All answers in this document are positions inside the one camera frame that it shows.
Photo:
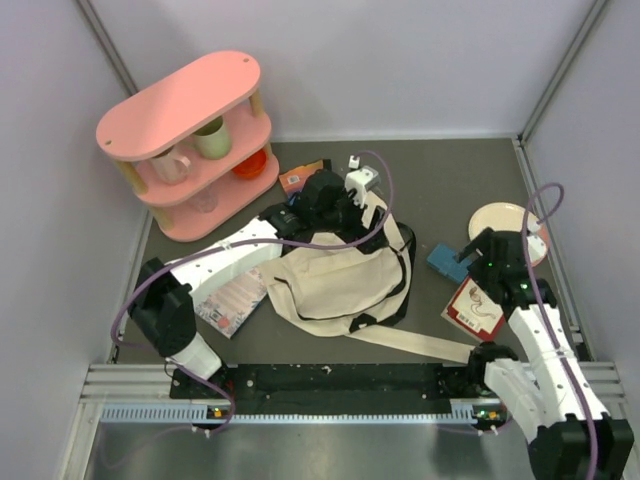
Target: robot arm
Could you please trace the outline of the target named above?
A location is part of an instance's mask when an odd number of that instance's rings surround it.
[[[273,205],[206,249],[217,246],[224,249],[222,252],[180,265],[160,277],[132,303],[129,315],[162,357],[204,380],[210,379],[223,362],[198,333],[194,304],[205,301],[211,292],[240,273],[278,258],[283,247],[277,243],[278,238],[306,241],[305,233],[311,226],[337,235],[344,233],[345,242],[364,237],[380,217],[376,211],[370,226],[362,224],[364,199],[379,183],[378,173],[368,166],[350,172],[346,179],[329,170],[316,172],[307,179],[292,205]],[[234,243],[252,239],[271,242],[231,248]],[[367,253],[383,242],[386,237],[380,232],[358,248]],[[164,267],[157,258],[144,264],[136,286]]]
[[[501,305],[508,325],[524,347],[533,378],[511,349],[484,343],[470,355],[469,380],[492,390],[511,412],[527,439],[536,478],[585,478],[589,435],[568,368],[577,379],[596,426],[596,478],[621,478],[633,445],[633,432],[626,420],[611,419],[593,393],[564,333],[556,299],[548,283],[537,279],[556,337],[551,338],[524,265],[520,233],[486,229],[458,259],[476,249],[482,255],[469,266],[469,275]]]

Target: green mug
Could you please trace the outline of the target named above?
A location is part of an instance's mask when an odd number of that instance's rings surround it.
[[[193,139],[200,155],[211,160],[222,158],[231,150],[231,136],[222,117],[196,130]]]

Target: white connector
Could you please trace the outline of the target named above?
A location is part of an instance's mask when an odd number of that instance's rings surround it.
[[[379,184],[380,175],[376,170],[368,166],[364,166],[359,170],[348,173],[344,180],[344,188],[347,192],[355,190],[356,193],[353,197],[353,202],[360,207],[364,206],[364,200],[367,197],[367,192]]]
[[[351,155],[349,157],[349,170],[358,170],[360,168],[360,157]]]
[[[538,223],[533,215],[529,215],[527,217],[527,230],[529,230],[531,233],[536,233],[540,231],[541,228],[542,225]]]
[[[547,244],[540,236],[529,235],[527,243],[529,244],[529,256],[534,264],[547,254]]]

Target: pink wooden shelf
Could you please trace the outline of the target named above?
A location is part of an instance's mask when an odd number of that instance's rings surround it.
[[[96,129],[111,158],[145,160],[253,94],[260,66],[242,52],[205,55],[109,110]]]
[[[278,159],[274,155],[269,157],[264,172],[252,180],[243,180],[229,172],[215,183],[218,194],[215,210],[200,213],[188,203],[169,207],[166,211],[173,220],[173,227],[162,231],[178,242],[198,240],[269,190],[278,179],[278,173]]]
[[[269,141],[271,121],[266,114],[254,117],[249,105],[241,104],[223,115],[231,135],[231,151],[219,160],[202,158],[195,148],[179,146],[181,152],[191,160],[191,172],[184,182],[167,185],[156,175],[149,162],[140,162],[136,169],[149,187],[138,197],[148,205],[170,207],[184,202],[204,187],[220,178],[233,167],[254,154]]]

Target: red card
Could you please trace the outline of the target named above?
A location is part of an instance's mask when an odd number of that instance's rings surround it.
[[[442,317],[484,342],[494,340],[506,321],[500,305],[469,277],[462,282]]]

